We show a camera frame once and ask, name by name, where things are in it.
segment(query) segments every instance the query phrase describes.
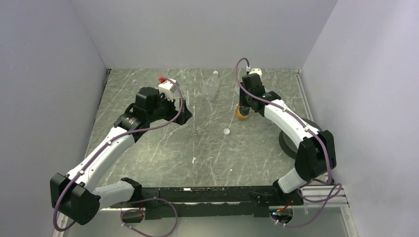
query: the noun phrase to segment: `plastic bottle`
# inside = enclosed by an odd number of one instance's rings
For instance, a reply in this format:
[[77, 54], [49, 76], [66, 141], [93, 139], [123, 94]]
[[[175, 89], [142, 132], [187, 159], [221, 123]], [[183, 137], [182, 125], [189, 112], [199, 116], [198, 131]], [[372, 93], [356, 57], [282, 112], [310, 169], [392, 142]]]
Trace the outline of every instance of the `plastic bottle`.
[[212, 101], [217, 94], [219, 87], [220, 77], [218, 76], [218, 72], [214, 71], [212, 76], [204, 82], [203, 97], [208, 101]]

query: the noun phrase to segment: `floor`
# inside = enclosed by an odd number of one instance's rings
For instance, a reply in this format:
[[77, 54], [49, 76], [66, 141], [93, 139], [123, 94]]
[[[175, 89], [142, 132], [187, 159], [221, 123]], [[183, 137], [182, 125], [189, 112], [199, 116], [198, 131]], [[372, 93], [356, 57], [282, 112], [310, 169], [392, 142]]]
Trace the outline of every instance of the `floor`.
[[[170, 124], [146, 132], [116, 161], [99, 186], [115, 183], [122, 177], [132, 178], [144, 187], [271, 185], [291, 170], [294, 160], [278, 144], [280, 129], [254, 112], [247, 120], [239, 121], [234, 115], [238, 104], [234, 70], [217, 70], [221, 84], [212, 102], [202, 97], [202, 91], [203, 81], [214, 69], [112, 70], [97, 112], [88, 154], [134, 102], [140, 87], [157, 87], [160, 75], [179, 82], [194, 116], [183, 126]], [[307, 117], [292, 70], [262, 69], [262, 82], [300, 117]], [[229, 135], [223, 134], [225, 128], [230, 129]]]

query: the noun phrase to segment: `gray wall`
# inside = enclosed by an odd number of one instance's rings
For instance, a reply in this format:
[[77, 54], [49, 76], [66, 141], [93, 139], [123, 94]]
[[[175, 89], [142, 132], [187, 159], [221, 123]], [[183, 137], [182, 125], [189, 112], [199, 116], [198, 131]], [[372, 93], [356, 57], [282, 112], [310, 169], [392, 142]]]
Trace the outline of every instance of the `gray wall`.
[[337, 0], [71, 0], [108, 68], [301, 68]]
[[303, 82], [360, 236], [417, 236], [419, 2], [339, 0]]
[[51, 236], [49, 180], [84, 157], [104, 79], [68, 0], [1, 1], [1, 236]]

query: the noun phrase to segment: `gray marble surface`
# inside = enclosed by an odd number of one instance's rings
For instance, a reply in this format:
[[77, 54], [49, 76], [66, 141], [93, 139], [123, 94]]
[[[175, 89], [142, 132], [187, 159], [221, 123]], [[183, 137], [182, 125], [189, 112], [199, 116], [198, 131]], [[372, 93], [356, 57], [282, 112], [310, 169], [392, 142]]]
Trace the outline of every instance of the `gray marble surface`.
[[[234, 70], [217, 70], [221, 84], [212, 102], [203, 98], [202, 91], [203, 81], [213, 69], [112, 70], [87, 153], [104, 139], [114, 121], [135, 100], [140, 87], [157, 87], [160, 75], [178, 80], [194, 116], [183, 126], [170, 124], [146, 132], [119, 157], [99, 185], [115, 183], [122, 177], [130, 177], [144, 187], [271, 185], [292, 169], [294, 160], [278, 144], [280, 129], [255, 112], [239, 121], [234, 114], [238, 104]], [[300, 117], [307, 117], [292, 70], [262, 69], [262, 82]], [[229, 135], [223, 134], [225, 128], [230, 129]]]

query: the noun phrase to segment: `table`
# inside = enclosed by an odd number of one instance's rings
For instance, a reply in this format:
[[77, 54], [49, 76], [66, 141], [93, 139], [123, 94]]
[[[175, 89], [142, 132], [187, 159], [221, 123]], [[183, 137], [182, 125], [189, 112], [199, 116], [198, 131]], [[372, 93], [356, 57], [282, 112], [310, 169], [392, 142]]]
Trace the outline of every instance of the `table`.
[[[99, 186], [129, 177], [144, 187], [272, 185], [293, 168], [278, 144], [280, 129], [251, 112], [234, 115], [238, 88], [233, 69], [217, 69], [221, 84], [212, 102], [202, 97], [203, 81], [214, 69], [113, 69], [110, 72], [89, 142], [89, 154], [114, 121], [133, 103], [140, 87], [157, 88], [160, 75], [180, 84], [193, 117], [146, 132], [101, 179]], [[240, 76], [245, 74], [241, 69]], [[278, 93], [295, 113], [307, 118], [303, 96], [291, 69], [262, 69], [267, 90]], [[163, 123], [158, 121], [151, 126]], [[230, 129], [229, 135], [223, 130]]]

